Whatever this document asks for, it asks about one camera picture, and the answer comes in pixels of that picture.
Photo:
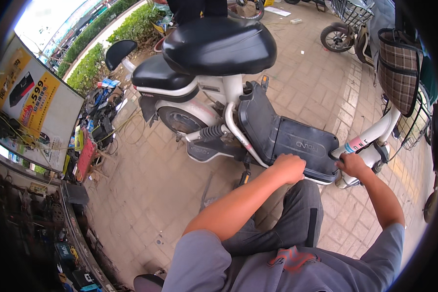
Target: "wire basket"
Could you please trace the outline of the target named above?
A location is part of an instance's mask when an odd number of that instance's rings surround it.
[[[385,104],[384,113],[388,110]],[[401,139],[401,146],[410,151],[425,135],[428,127],[432,121],[432,112],[430,110],[430,103],[428,92],[419,83],[419,91],[415,102],[414,112],[410,117],[405,117],[403,114],[399,117],[395,129],[399,132],[399,139]]]
[[[372,0],[333,0],[331,7],[334,13],[345,24],[358,31],[359,27],[373,17],[371,7],[374,3]]]

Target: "person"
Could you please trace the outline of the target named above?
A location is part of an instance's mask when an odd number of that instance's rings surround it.
[[[154,0],[159,4],[169,4],[170,11],[178,26],[201,17],[227,17],[227,0]]]
[[[400,269],[403,211],[360,156],[341,158],[336,165],[365,185],[383,228],[360,260],[315,248],[323,219],[318,187],[303,180],[304,160],[280,155],[256,179],[191,220],[176,245],[163,292],[385,291]],[[295,185],[284,196],[282,216],[261,233],[251,217],[284,184]]]

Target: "black seat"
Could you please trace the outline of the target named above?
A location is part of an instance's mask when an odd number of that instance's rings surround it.
[[[189,85],[195,76],[177,73],[172,70],[162,55],[154,55],[144,60],[133,71],[132,83],[135,86],[166,90],[177,90]]]
[[[138,45],[132,40],[121,40],[111,45],[105,53],[105,65],[114,71],[123,58],[129,55]]]
[[[172,32],[163,56],[175,71],[190,75],[256,74],[274,65],[277,47],[258,21],[205,17]]]

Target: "green hedge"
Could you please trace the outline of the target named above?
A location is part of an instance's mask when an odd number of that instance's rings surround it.
[[[90,90],[97,86],[108,74],[108,69],[103,63],[104,47],[97,43],[94,48],[79,62],[67,83],[82,96],[86,96]]]
[[[139,0],[118,0],[111,8],[105,10],[96,18],[88,27],[76,38],[71,47],[68,49],[63,62],[57,70],[57,76],[63,78],[71,64],[76,60],[78,55],[86,46],[115,18],[122,14],[128,8],[133,6]]]
[[[129,39],[140,43],[150,37],[156,37],[159,34],[151,23],[154,23],[159,17],[164,15],[165,13],[159,11],[153,4],[145,4],[130,14],[107,41],[113,44],[120,40]]]

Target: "bicycle pedal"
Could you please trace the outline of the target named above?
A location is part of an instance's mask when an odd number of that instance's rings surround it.
[[[268,85],[269,85],[269,77],[263,75],[263,78],[261,79],[261,87],[263,88],[264,92],[268,90]]]

